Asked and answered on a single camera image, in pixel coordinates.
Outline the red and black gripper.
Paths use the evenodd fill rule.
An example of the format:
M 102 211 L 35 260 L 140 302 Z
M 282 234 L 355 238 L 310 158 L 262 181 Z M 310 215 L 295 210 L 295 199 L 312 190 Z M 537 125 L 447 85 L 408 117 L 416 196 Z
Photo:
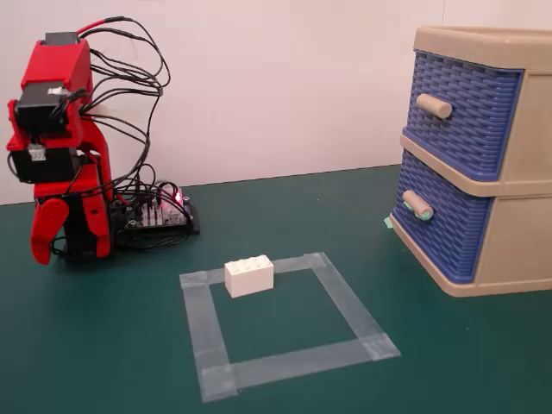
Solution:
M 86 136 L 76 145 L 64 139 L 33 143 L 13 136 L 7 144 L 15 174 L 34 186 L 34 198 L 44 201 L 34 209 L 31 252 L 39 264 L 48 264 L 50 244 L 63 227 L 69 207 L 65 201 L 83 199 L 86 221 L 97 238 L 96 256 L 109 255 L 109 220 L 104 200 L 104 138 Z

